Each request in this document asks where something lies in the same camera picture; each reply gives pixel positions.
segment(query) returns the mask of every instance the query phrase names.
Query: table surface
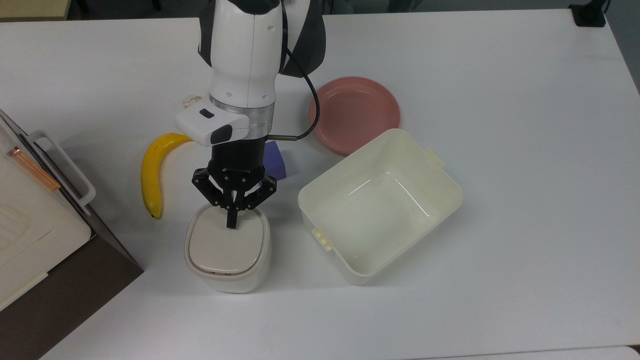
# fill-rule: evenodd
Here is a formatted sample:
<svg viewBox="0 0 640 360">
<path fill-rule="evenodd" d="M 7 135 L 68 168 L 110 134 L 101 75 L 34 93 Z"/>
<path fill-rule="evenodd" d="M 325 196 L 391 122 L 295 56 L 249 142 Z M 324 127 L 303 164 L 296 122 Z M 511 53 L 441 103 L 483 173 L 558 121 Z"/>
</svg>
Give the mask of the table surface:
<svg viewBox="0 0 640 360">
<path fill-rule="evenodd" d="M 273 239 L 255 292 L 187 268 L 209 149 L 163 167 L 164 218 L 140 194 L 149 143 L 176 131 L 210 69 L 196 19 L 0 24 L 0 106 L 58 139 L 146 272 L 44 359 L 401 359 L 640 343 L 640 97 L 609 29 L 568 10 L 334 15 L 316 87 L 386 86 L 401 127 L 462 187 L 462 206 L 368 286 L 308 234 L 299 190 L 336 164 L 314 136 L 280 143 L 289 177 L 260 208 Z M 273 133 L 308 126 L 303 80 L 276 81 Z"/>
<path fill-rule="evenodd" d="M 446 360 L 638 360 L 640 355 L 628 347 L 580 348 L 572 350 L 520 352 L 461 357 L 437 357 Z"/>
</svg>

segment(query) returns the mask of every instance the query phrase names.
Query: storage box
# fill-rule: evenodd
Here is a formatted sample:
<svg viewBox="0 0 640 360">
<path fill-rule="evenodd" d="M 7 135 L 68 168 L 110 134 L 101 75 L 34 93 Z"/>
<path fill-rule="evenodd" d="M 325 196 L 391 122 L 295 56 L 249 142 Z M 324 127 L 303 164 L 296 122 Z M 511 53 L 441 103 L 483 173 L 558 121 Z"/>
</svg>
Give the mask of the storage box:
<svg viewBox="0 0 640 360">
<path fill-rule="evenodd" d="M 348 282 L 367 282 L 460 206 L 462 191 L 441 165 L 391 129 L 300 191 L 306 228 Z"/>
</svg>

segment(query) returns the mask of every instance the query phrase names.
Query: container lid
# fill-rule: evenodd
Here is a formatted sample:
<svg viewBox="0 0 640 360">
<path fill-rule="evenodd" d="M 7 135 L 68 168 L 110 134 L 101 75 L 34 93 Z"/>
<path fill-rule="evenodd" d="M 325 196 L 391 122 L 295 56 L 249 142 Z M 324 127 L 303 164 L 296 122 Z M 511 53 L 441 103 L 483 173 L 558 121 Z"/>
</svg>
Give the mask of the container lid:
<svg viewBox="0 0 640 360">
<path fill-rule="evenodd" d="M 264 244 L 264 224 L 254 211 L 238 217 L 237 228 L 227 228 L 219 208 L 204 209 L 195 220 L 189 242 L 191 262 L 204 272 L 240 274 L 249 270 Z"/>
</svg>

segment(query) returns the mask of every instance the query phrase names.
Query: yellow banana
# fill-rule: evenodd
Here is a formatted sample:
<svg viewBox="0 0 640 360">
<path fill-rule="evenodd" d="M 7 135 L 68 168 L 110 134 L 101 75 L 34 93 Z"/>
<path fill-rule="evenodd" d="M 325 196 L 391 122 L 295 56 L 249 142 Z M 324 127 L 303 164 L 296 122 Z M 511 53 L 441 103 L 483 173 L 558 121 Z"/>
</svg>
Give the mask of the yellow banana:
<svg viewBox="0 0 640 360">
<path fill-rule="evenodd" d="M 142 185 L 142 199 L 147 211 L 154 219 L 162 217 L 162 191 L 160 189 L 160 166 L 164 157 L 182 143 L 191 141 L 182 134 L 164 134 L 149 145 L 142 159 L 140 182 Z"/>
</svg>

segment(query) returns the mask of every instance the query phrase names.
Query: box handle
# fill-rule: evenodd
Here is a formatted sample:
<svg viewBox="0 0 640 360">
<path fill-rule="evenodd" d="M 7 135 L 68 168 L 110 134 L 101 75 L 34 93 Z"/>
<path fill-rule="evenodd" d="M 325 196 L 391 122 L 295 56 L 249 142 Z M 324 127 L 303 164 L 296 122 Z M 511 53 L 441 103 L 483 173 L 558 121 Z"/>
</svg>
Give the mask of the box handle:
<svg viewBox="0 0 640 360">
<path fill-rule="evenodd" d="M 35 131 L 34 133 L 31 133 L 29 136 L 27 136 L 27 141 L 35 144 L 36 141 L 42 138 L 45 138 L 49 142 L 51 142 L 51 145 L 53 145 L 53 148 L 56 149 L 58 154 L 67 162 L 67 164 L 71 167 L 71 169 L 73 169 L 73 171 L 76 172 L 80 180 L 82 180 L 82 182 L 86 186 L 87 188 L 86 195 L 78 199 L 78 197 L 76 196 L 76 193 L 73 192 L 70 188 L 68 188 L 67 184 L 65 184 L 64 181 L 61 182 L 62 185 L 67 189 L 71 197 L 73 197 L 74 200 L 77 202 L 77 204 L 83 208 L 84 212 L 87 212 L 87 210 L 84 209 L 84 207 L 87 204 L 89 204 L 89 202 L 93 200 L 93 198 L 95 197 L 95 188 L 89 182 L 89 179 L 87 179 L 86 176 L 84 176 L 84 174 L 76 166 L 76 164 L 74 164 L 71 158 L 69 158 L 69 155 L 67 155 L 67 153 L 60 147 L 60 145 L 58 145 L 57 142 L 55 142 L 52 138 L 50 138 L 49 135 L 47 135 L 47 133 L 45 133 L 42 130 Z"/>
<path fill-rule="evenodd" d="M 320 243 L 320 245 L 322 245 L 324 251 L 333 250 L 333 245 L 331 244 L 329 239 L 326 238 L 322 230 L 316 228 L 311 233 L 316 237 L 316 240 Z"/>
<path fill-rule="evenodd" d="M 440 160 L 438 156 L 436 156 L 436 154 L 433 153 L 433 151 L 426 149 L 424 152 L 426 152 L 427 155 L 429 155 L 429 157 L 433 159 L 433 161 L 435 161 L 440 168 L 444 168 L 444 163 L 442 162 L 442 160 Z"/>
</svg>

